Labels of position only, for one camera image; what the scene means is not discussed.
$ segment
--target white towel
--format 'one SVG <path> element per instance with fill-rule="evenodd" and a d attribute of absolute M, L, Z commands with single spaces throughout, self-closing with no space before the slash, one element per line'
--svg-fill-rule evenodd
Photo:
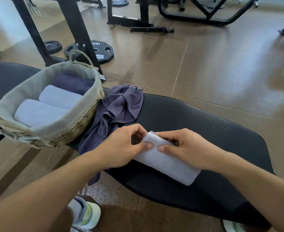
<path fill-rule="evenodd" d="M 134 160 L 152 167 L 186 186 L 193 183 L 201 172 L 200 169 L 192 168 L 179 159 L 158 151 L 157 146 L 172 145 L 172 143 L 157 136 L 154 132 L 148 132 L 142 142 L 153 143 L 155 147 L 136 156 Z"/>
<path fill-rule="evenodd" d="M 14 119 L 28 127 L 49 125 L 61 119 L 68 110 L 54 107 L 40 101 L 26 99 L 17 108 Z"/>
<path fill-rule="evenodd" d="M 71 110 L 82 95 L 48 85 L 39 96 L 39 101 L 63 109 Z"/>

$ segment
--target shoe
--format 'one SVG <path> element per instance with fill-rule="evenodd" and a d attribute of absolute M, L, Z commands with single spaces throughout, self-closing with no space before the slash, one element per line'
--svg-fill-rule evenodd
<path fill-rule="evenodd" d="M 245 228 L 240 223 L 226 221 L 226 220 L 222 220 L 222 222 L 227 232 L 246 232 Z"/>
<path fill-rule="evenodd" d="M 100 219 L 100 207 L 95 203 L 85 201 L 79 196 L 75 196 L 74 199 L 83 206 L 83 209 L 77 222 L 74 223 L 73 226 L 78 226 L 87 230 L 94 228 L 98 224 Z"/>

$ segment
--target fingernail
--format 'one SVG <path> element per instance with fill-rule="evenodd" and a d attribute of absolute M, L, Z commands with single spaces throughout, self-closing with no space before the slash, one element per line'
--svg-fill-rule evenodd
<path fill-rule="evenodd" d="M 157 150 L 159 150 L 160 152 L 163 152 L 164 149 L 165 149 L 164 146 L 158 146 L 158 147 L 157 147 Z"/>
<path fill-rule="evenodd" d="M 154 147 L 153 143 L 150 143 L 150 142 L 147 143 L 147 148 L 148 149 L 152 149 L 153 147 Z"/>

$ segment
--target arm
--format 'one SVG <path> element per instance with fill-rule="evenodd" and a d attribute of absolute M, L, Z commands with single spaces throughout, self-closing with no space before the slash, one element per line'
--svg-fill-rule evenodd
<path fill-rule="evenodd" d="M 272 224 L 284 232 L 284 180 L 211 144 L 188 129 L 159 132 L 160 137 L 178 140 L 180 146 L 159 146 L 158 150 L 185 163 L 218 172 Z"/>
<path fill-rule="evenodd" d="M 34 181 L 0 201 L 0 232 L 47 231 L 70 200 L 99 171 L 127 164 L 152 148 L 150 143 L 131 145 L 131 137 L 146 134 L 139 124 L 113 132 L 93 151 Z"/>

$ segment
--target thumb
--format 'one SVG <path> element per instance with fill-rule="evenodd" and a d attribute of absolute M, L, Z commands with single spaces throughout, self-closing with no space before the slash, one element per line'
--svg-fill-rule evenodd
<path fill-rule="evenodd" d="M 160 152 L 163 152 L 165 154 L 171 155 L 171 156 L 177 156 L 179 147 L 171 146 L 171 145 L 161 145 L 158 146 L 157 149 Z"/>
<path fill-rule="evenodd" d="M 135 154 L 139 154 L 154 148 L 154 144 L 149 142 L 141 142 L 139 144 L 132 145 L 132 148 Z"/>

